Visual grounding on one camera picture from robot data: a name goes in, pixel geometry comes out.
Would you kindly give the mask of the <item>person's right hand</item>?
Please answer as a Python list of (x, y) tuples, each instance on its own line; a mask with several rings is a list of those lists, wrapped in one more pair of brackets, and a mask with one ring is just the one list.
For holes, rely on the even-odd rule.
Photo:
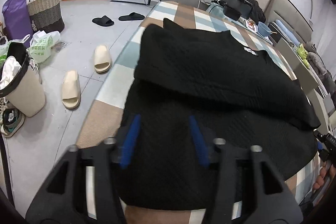
[(327, 173), (330, 175), (331, 179), (335, 177), (335, 167), (331, 165), (329, 169), (326, 168), (327, 163), (324, 162), (322, 168), (319, 170), (319, 175), (317, 176), (315, 183), (313, 184), (313, 190), (318, 190), (324, 185), (324, 178)]

